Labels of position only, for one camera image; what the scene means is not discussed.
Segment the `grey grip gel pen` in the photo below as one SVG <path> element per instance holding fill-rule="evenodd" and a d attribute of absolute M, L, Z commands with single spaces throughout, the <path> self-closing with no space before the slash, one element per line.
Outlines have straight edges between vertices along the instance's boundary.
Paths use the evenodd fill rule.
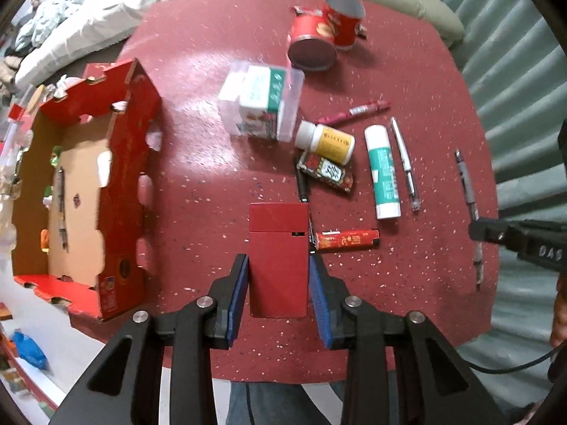
<path fill-rule="evenodd" d="M 464 199 L 467 205 L 470 219 L 472 221 L 475 221 L 479 219 L 479 210 L 476 204 L 476 196 L 467 165 L 465 163 L 463 154 L 459 149 L 455 150 L 455 162 L 457 170 L 459 170 L 459 177 L 461 180 Z M 476 273 L 476 288 L 479 291 L 482 287 L 484 278 L 483 250 L 482 244 L 480 242 L 474 243 L 473 266 Z"/>

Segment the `teal white glue stick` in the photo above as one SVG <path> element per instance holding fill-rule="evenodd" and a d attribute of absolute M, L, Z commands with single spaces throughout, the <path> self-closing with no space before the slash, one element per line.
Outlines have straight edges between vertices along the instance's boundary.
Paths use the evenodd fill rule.
<path fill-rule="evenodd" d="M 378 220 L 401 217 L 401 204 L 392 150 L 386 127 L 372 125 L 364 130 Z"/>

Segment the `small red box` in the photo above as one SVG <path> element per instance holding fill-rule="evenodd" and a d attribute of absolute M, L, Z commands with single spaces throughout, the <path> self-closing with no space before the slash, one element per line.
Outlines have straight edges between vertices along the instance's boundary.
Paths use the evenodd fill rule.
<path fill-rule="evenodd" d="M 305 318 L 309 296 L 309 206 L 250 205 L 250 311 L 254 318 Z"/>

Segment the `clear plastic container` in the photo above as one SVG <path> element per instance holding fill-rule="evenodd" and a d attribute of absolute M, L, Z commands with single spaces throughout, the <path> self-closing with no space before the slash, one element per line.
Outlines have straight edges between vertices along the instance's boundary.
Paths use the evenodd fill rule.
<path fill-rule="evenodd" d="M 217 96 L 221 121 L 232 135 L 289 142 L 305 81 L 291 66 L 236 61 Z"/>

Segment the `white silver pen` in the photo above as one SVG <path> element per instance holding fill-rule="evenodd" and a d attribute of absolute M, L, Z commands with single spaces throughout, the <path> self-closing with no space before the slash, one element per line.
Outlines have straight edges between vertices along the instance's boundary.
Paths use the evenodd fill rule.
<path fill-rule="evenodd" d="M 401 131 L 400 131 L 400 128 L 399 128 L 399 125 L 398 125 L 396 118 L 392 117 L 391 120 L 390 120 L 390 123 L 391 123 L 393 134 L 394 134 L 396 142 L 397 142 L 399 154 L 400 154 L 402 165 L 403 165 L 403 170 L 404 170 L 404 173 L 405 173 L 405 182 L 406 182 L 406 187 L 408 187 L 408 191 L 409 191 L 409 200 L 410 200 L 411 210 L 412 210 L 413 213 L 417 213 L 417 212 L 420 211 L 421 200 L 420 200 L 420 197 L 419 197 L 419 194 L 418 194 L 417 185 L 416 185 L 416 181 L 415 181 L 414 174 L 413 174 L 413 168 L 412 168 L 411 160 L 410 160 L 410 157 L 409 157 L 409 152 L 408 152 L 408 149 L 405 146 L 405 140 L 404 140 L 404 137 L 401 134 Z"/>

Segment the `pen inside box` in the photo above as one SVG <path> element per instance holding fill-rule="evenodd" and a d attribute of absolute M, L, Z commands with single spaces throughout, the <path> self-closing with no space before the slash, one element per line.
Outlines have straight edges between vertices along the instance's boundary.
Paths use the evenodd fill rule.
<path fill-rule="evenodd" d="M 62 248 L 68 250 L 68 236 L 65 221 L 65 172 L 58 168 L 58 233 L 60 233 Z"/>

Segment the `red lighter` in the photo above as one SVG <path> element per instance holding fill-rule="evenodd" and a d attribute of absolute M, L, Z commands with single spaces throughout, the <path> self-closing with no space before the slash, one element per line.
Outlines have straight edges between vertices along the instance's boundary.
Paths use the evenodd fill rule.
<path fill-rule="evenodd" d="M 378 246 L 381 234 L 378 229 L 330 230 L 316 233 L 317 251 L 363 249 Z"/>

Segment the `red gel pen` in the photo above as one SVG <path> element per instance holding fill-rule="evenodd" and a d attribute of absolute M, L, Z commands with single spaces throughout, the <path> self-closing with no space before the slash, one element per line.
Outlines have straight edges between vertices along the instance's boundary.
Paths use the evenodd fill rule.
<path fill-rule="evenodd" d="M 359 119 L 371 114 L 375 114 L 380 111 L 386 111 L 390 108 L 389 101 L 377 100 L 372 101 L 367 104 L 361 104 L 353 108 L 349 108 L 347 111 L 340 112 L 335 115 L 329 115 L 319 118 L 316 123 L 318 125 L 334 126 L 345 122 L 349 122 L 355 119 Z"/>

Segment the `yellow label pill bottle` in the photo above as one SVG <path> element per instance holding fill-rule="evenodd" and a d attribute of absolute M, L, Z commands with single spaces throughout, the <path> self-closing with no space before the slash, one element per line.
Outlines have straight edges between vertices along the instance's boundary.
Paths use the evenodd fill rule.
<path fill-rule="evenodd" d="M 349 163 L 355 150 L 355 137 L 333 127 L 302 121 L 297 130 L 295 146 L 344 166 Z"/>

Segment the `small patterned packet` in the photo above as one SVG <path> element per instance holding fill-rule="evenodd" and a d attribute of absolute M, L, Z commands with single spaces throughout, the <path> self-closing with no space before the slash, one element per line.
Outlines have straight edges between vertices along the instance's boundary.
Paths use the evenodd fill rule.
<path fill-rule="evenodd" d="M 305 175 L 345 194 L 350 194 L 355 185 L 355 178 L 348 169 L 318 154 L 303 152 L 296 163 L 296 168 Z"/>

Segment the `red cardboard box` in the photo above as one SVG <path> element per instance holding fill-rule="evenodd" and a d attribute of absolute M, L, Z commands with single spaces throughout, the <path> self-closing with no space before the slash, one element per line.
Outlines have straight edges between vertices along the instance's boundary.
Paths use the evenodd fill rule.
<path fill-rule="evenodd" d="M 88 68 L 85 78 L 18 120 L 33 138 L 12 211 L 15 282 L 69 313 L 106 321 L 145 298 L 137 262 L 143 233 L 139 180 L 146 136 L 161 110 L 135 59 Z M 58 233 L 58 168 L 65 172 L 68 250 Z"/>

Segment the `black marker pen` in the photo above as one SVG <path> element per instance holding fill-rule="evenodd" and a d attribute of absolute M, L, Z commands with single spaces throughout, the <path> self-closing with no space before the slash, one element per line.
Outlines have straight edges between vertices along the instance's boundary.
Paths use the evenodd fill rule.
<path fill-rule="evenodd" d="M 305 174 L 299 169 L 299 158 L 294 158 L 294 169 L 297 182 L 298 197 L 301 203 L 309 204 L 309 184 L 305 179 Z M 309 211 L 309 253 L 316 252 L 316 235 L 312 223 L 311 212 Z"/>

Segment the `red can lying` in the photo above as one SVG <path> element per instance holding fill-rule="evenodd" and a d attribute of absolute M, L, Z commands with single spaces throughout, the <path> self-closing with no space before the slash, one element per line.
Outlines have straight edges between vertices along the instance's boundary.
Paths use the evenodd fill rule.
<path fill-rule="evenodd" d="M 304 72 L 329 70 L 336 62 L 335 28 L 321 10 L 291 8 L 294 20 L 288 34 L 287 57 Z"/>

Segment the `green white medicine box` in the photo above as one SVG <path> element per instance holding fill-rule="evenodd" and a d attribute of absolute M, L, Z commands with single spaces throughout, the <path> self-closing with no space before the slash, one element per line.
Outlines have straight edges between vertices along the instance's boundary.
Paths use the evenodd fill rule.
<path fill-rule="evenodd" d="M 286 71 L 265 64 L 242 64 L 231 71 L 236 129 L 240 134 L 275 140 Z"/>

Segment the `white blanket bed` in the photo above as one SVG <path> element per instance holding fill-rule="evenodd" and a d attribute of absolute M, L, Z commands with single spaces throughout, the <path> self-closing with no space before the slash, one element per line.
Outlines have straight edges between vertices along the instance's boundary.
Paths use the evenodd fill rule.
<path fill-rule="evenodd" d="M 132 35 L 165 0 L 39 0 L 1 55 L 1 84 L 38 85 L 58 70 Z"/>

